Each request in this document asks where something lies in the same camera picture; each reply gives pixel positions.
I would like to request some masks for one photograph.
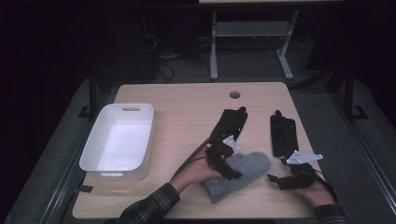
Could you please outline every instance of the gray fabric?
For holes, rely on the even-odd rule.
[[[238,179],[212,178],[201,183],[209,194],[212,203],[218,203],[262,176],[271,166],[268,157],[261,152],[252,152],[246,156],[241,153],[232,155],[226,161],[231,168],[242,173]]]

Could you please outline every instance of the gray carpet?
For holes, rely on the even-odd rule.
[[[296,85],[318,73],[304,70],[311,48],[310,42],[291,43],[287,57],[295,75],[294,80],[283,77],[276,60],[274,43],[262,49],[220,54],[218,82],[282,81],[288,86]],[[174,82],[209,82],[208,56],[208,53],[201,54],[201,61],[180,59],[168,63],[176,72]],[[163,71],[170,76],[171,71],[166,67],[163,67]],[[337,99],[342,98],[342,93],[327,93],[324,89],[327,79],[325,77],[302,91],[290,91],[312,148],[325,157],[319,162],[320,167],[338,188],[340,204],[352,223],[396,223],[396,216],[376,182],[361,151],[361,144],[356,141],[349,123],[340,112]],[[153,82],[162,83],[163,79],[158,76]],[[97,219],[75,219],[71,214],[76,186],[85,175],[78,163],[71,160],[79,159],[78,155],[92,126],[88,119],[78,118],[80,109],[89,104],[88,93],[88,82],[85,81],[70,102],[58,129],[15,203],[10,213],[10,223],[103,223],[103,220]],[[117,88],[110,94],[98,93],[100,106],[111,103],[116,93]],[[353,127],[359,130],[389,181],[396,186],[396,174],[393,172],[396,165],[392,161],[392,158],[396,158],[394,128],[359,81],[355,85],[354,103],[363,107],[369,119],[357,120]],[[316,221],[282,219],[276,223]]]

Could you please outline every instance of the checkered sleeve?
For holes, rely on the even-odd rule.
[[[143,224],[161,221],[180,200],[174,187],[166,183],[146,199],[131,204],[121,214],[117,224]]]
[[[336,204],[325,204],[315,208],[319,224],[350,224],[343,209]]]

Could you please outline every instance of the white plastic bin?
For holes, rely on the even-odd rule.
[[[152,105],[105,106],[93,124],[79,166],[98,179],[142,179],[149,168],[154,126]]]

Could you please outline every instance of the background desk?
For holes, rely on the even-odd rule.
[[[240,92],[239,99],[230,97]],[[272,162],[269,174],[289,175],[272,157],[270,116],[279,109],[295,119],[301,151],[312,152],[289,91],[283,83],[206,83],[126,85],[115,103],[149,103],[154,106],[156,127],[148,174],[140,181],[97,181],[87,175],[73,210],[75,217],[118,217],[131,203],[144,199],[169,181],[178,166],[205,141],[224,109],[245,106],[248,118],[238,138],[240,152],[260,151]],[[188,187],[167,218],[278,218],[312,217],[312,209],[298,196],[281,191],[267,177],[258,178],[217,204],[199,185]]]

